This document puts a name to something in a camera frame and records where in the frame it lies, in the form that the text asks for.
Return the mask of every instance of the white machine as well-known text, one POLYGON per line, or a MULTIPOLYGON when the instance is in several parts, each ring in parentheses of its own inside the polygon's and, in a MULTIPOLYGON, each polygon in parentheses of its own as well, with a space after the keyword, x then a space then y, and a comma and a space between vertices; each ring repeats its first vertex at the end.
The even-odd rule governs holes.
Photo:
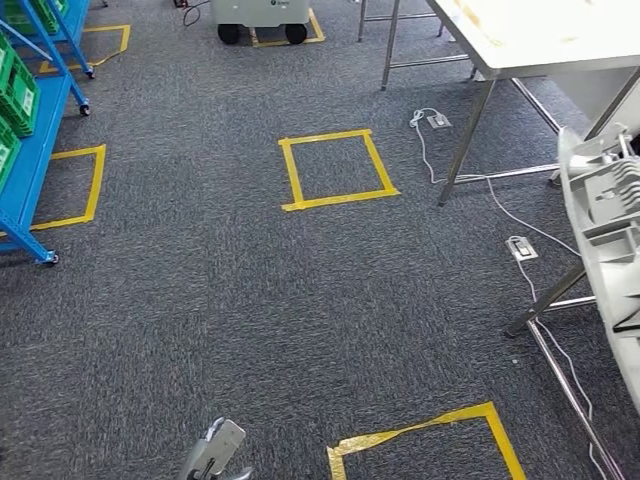
POLYGON ((211 13, 220 39, 229 45, 238 43, 240 25, 285 25, 287 40, 297 45, 306 39, 309 0, 211 0, 211 13))

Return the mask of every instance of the yellow tape square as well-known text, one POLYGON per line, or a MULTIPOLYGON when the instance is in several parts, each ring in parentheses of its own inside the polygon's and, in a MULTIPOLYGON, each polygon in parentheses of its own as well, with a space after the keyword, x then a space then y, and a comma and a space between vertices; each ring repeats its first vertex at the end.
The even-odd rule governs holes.
MULTIPOLYGON (((326 40, 325 34, 322 32, 322 29, 320 28, 320 24, 318 23, 318 19, 315 18, 315 14, 313 13, 313 9, 309 9, 309 23, 311 24, 311 28, 313 29, 313 33, 315 36, 311 38, 307 38, 303 43, 320 43, 326 40)), ((249 35, 251 37, 251 44, 254 47, 282 47, 283 45, 289 45, 289 42, 287 40, 276 40, 273 42, 260 42, 258 40, 258 36, 256 33, 255 28, 250 28, 249 35)))
POLYGON ((98 203, 100 187, 102 186, 102 174, 104 170, 104 158, 106 155, 106 145, 98 145, 97 147, 82 148, 80 150, 70 150, 68 152, 59 152, 51 155, 51 160, 61 160, 65 158, 81 157, 85 155, 95 155, 94 162, 94 173, 91 178, 91 187, 89 196, 87 197, 87 205, 85 213, 77 217, 63 218, 61 220, 52 220, 50 222, 37 223, 32 225, 29 230, 46 230, 48 228, 65 227, 77 223, 88 223, 94 219, 96 207, 98 203))
MULTIPOLYGON (((82 30, 85 33, 109 32, 109 31, 114 31, 114 30, 122 30, 122 31, 122 36, 120 38, 120 49, 119 50, 118 50, 117 52, 112 53, 110 55, 107 55, 106 57, 103 58, 101 60, 98 60, 98 61, 96 61, 96 62, 88 62, 88 61, 87 63, 88 63, 91 67, 97 67, 98 65, 102 65, 103 63, 105 63, 107 60, 110 60, 110 59, 112 59, 112 58, 113 58, 116 55, 120 55, 121 53, 126 51, 128 48, 129 48, 129 36, 131 33, 131 26, 131 25, 107 25, 107 26, 105 26, 105 27, 89 27, 89 28, 85 28, 85 29, 82 30)), ((69 70, 80 70, 82 67, 81 65, 73 64, 73 65, 67 65, 67 68, 69 68, 69 70)), ((38 73, 56 73, 56 72, 57 72, 57 70, 55 67, 52 67, 47 60, 45 60, 42 63, 41 63, 40 69, 38 70, 38 73)))
POLYGON ((496 411, 494 402, 482 403, 480 405, 474 405, 472 407, 466 407, 460 410, 454 410, 452 412, 440 415, 432 420, 424 423, 419 423, 411 427, 401 428, 399 430, 389 430, 386 432, 371 433, 368 435, 360 435, 358 437, 347 438, 340 440, 335 448, 327 447, 327 455, 329 457, 329 467, 331 471, 332 480, 347 480, 346 473, 344 469, 344 461, 343 457, 349 453, 362 452, 373 448, 381 443, 384 443, 392 438, 402 435, 403 433, 411 432, 414 430, 420 430, 422 428, 432 427, 434 425, 442 425, 445 423, 460 422, 463 420, 470 420, 472 418, 485 418, 494 439, 498 446, 498 449, 504 459, 506 468, 513 480, 525 480, 525 472, 509 441, 506 432, 504 430, 502 422, 496 411))
POLYGON ((283 138, 278 141, 278 144, 282 147, 282 153, 285 155, 285 163, 287 166, 287 172, 289 174, 289 182, 291 184, 291 192, 294 195, 294 203, 282 205, 282 209, 285 212, 293 212, 295 210, 304 210, 312 207, 321 207, 324 205, 336 205, 338 203, 357 202, 361 200, 371 200, 373 198, 389 197, 392 195, 399 195, 400 192, 396 190, 389 178, 384 164, 380 158, 376 146, 371 140, 371 131, 365 130, 350 130, 348 132, 336 132, 336 133, 325 133, 322 135, 311 135, 307 137, 294 137, 294 138, 283 138), (294 153, 291 150, 291 145, 298 145, 301 143, 312 143, 312 142, 324 142, 328 140, 339 140, 341 138, 353 138, 362 137, 365 141, 365 146, 367 153, 369 154, 371 161, 374 163, 376 172, 378 174, 382 183, 383 188, 380 190, 374 190, 371 192, 352 193, 348 195, 334 195, 331 197, 314 198, 311 200, 305 200, 302 194, 298 171, 296 167, 296 162, 294 160, 294 153))

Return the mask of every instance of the black cable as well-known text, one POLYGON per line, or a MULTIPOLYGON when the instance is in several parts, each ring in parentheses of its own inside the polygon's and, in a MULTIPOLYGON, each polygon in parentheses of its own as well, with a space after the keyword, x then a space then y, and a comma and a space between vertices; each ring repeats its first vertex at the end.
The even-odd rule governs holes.
POLYGON ((210 3, 211 1, 211 0, 205 0, 204 2, 196 3, 195 5, 190 5, 189 7, 188 7, 187 9, 186 9, 184 11, 184 16, 182 17, 182 24, 184 25, 185 27, 190 27, 190 26, 193 25, 194 23, 198 22, 198 20, 200 20, 200 8, 198 8, 198 7, 200 7, 201 5, 205 5, 205 3, 210 3), (189 13, 191 13, 192 10, 195 10, 196 12, 198 12, 198 16, 195 17, 195 20, 186 23, 186 16, 189 15, 189 13))

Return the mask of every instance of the blue metal rack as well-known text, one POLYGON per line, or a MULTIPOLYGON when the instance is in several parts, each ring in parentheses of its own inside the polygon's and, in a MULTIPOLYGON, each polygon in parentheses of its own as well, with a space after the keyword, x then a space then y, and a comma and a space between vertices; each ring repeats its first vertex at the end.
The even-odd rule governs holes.
MULTIPOLYGON (((87 12, 89 10, 91 0, 71 0, 69 4, 69 10, 64 16, 64 23, 67 30, 74 42, 79 44, 82 37, 82 27, 85 26, 85 19, 87 18, 87 12)), ((42 38, 38 35, 27 35, 27 39, 33 43, 42 43, 42 38)), ((54 43, 66 43, 67 38, 62 30, 54 35, 49 35, 49 38, 54 43)), ((24 46, 25 43, 20 38, 14 38, 11 44, 14 47, 24 46)))
MULTIPOLYGON (((78 60, 78 63, 82 67, 82 71, 89 78, 94 78, 93 67, 89 66, 80 50, 80 39, 82 38, 82 29, 85 26, 85 20, 87 18, 90 3, 91 0, 71 0, 64 17, 60 15, 57 8, 54 8, 53 12, 60 28, 58 33, 47 34, 47 37, 54 43, 68 43, 71 47, 72 56, 78 60)), ((29 43, 35 45, 45 43, 40 35, 23 36, 15 31, 11 31, 11 33, 14 34, 11 45, 14 48, 26 46, 29 43)))
MULTIPOLYGON (((60 53, 55 47, 53 40, 54 36, 49 36, 45 30, 29 0, 20 0, 20 2, 23 10, 35 27, 39 43, 49 51, 51 60, 59 73, 35 80, 41 89, 41 95, 33 135, 22 139, 22 146, 17 158, 5 184, 5 188, 0 192, 0 229, 7 233, 10 239, 9 242, 0 244, 0 252, 24 249, 38 263, 55 264, 57 263, 58 256, 54 251, 47 250, 38 242, 29 231, 29 227, 33 220, 33 213, 40 196, 40 190, 42 188, 45 174, 47 172, 49 158, 54 149, 69 90, 75 97, 82 115, 89 114, 89 101, 80 90, 80 87, 63 61, 60 53)), ((82 25, 76 26, 75 30, 73 30, 72 25, 64 23, 53 0, 47 0, 47 2, 60 22, 60 33, 66 35, 66 41, 72 45, 75 55, 82 57, 82 61, 86 64, 79 45, 72 38, 72 32, 82 31, 82 25)), ((88 4, 88 0, 72 3, 78 6, 77 4, 83 2, 88 4)), ((67 15, 66 21, 73 21, 74 18, 79 17, 67 15)), ((26 44, 32 46, 28 39, 26 44)))

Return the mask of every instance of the white plastic part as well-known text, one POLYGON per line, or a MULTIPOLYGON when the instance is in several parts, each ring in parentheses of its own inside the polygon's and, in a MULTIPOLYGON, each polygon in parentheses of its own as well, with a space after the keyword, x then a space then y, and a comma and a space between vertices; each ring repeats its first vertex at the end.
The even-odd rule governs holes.
POLYGON ((640 158, 603 151, 620 137, 583 143, 563 128, 558 161, 567 214, 607 338, 640 412, 640 158))
POLYGON ((211 0, 217 24, 278 27, 309 22, 309 0, 211 0))

